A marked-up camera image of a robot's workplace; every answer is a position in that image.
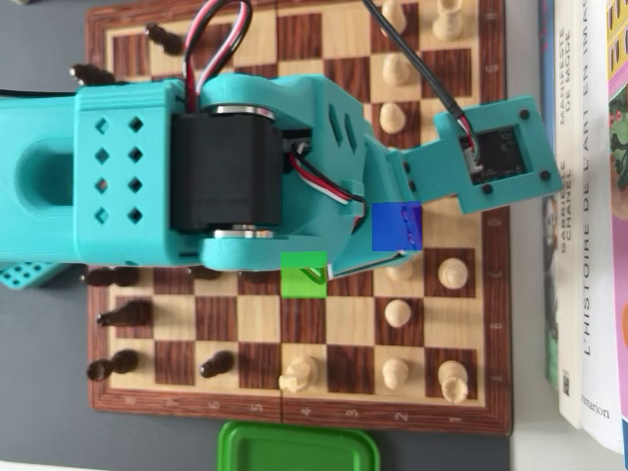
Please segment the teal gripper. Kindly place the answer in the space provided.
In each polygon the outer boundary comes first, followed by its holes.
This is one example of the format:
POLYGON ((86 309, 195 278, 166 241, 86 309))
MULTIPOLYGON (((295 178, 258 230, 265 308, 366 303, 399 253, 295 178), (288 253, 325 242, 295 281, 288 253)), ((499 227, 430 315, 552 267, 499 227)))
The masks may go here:
POLYGON ((408 264, 422 250, 423 149, 385 146, 361 104, 320 75, 229 74, 203 88, 219 115, 270 111, 284 134, 282 219, 237 223, 204 239, 200 259, 221 271, 271 271, 326 255, 331 278, 408 264))

